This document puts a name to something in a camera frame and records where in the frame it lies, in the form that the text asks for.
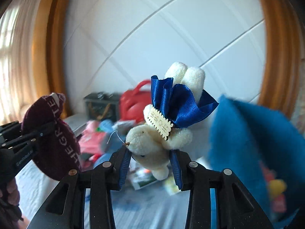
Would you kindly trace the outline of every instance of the maroon fabric pouch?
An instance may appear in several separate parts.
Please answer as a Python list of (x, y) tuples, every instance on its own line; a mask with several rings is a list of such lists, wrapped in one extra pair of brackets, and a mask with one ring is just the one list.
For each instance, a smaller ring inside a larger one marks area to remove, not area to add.
[(22, 134), (51, 121), (55, 130), (40, 139), (39, 149), (33, 161), (50, 178), (60, 181), (71, 169), (81, 170), (80, 147), (71, 128), (60, 119), (65, 96), (59, 93), (40, 97), (26, 112)]

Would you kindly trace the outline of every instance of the blue satin ribbon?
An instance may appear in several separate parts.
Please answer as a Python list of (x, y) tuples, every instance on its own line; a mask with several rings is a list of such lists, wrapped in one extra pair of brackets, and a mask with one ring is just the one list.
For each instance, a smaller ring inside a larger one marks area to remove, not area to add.
[(183, 84), (175, 84), (173, 78), (159, 80), (151, 77), (152, 105), (173, 122), (176, 128), (186, 128), (208, 117), (218, 102), (204, 89), (198, 105), (191, 90)]

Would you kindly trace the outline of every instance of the white wall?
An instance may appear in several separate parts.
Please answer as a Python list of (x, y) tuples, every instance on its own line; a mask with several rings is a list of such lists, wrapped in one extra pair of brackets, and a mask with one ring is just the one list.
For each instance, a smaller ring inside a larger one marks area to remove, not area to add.
[(176, 61), (206, 71), (205, 89), (256, 101), (265, 63), (259, 0), (71, 0), (65, 75), (75, 112), (91, 92), (124, 92)]

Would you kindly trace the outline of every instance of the white label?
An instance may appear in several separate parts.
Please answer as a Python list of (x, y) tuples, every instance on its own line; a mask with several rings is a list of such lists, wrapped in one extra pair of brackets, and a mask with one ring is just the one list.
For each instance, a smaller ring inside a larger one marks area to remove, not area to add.
[(161, 136), (165, 140), (168, 140), (173, 123), (171, 123), (168, 119), (165, 119), (162, 113), (154, 107), (151, 107), (147, 118), (158, 130)]

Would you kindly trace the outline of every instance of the white curtain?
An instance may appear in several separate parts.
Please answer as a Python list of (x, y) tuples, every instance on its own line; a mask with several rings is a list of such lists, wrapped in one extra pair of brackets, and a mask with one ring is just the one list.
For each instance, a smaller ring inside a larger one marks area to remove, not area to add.
[(13, 0), (0, 19), (0, 125), (21, 121), (36, 99), (31, 70), (36, 4), (37, 0)]

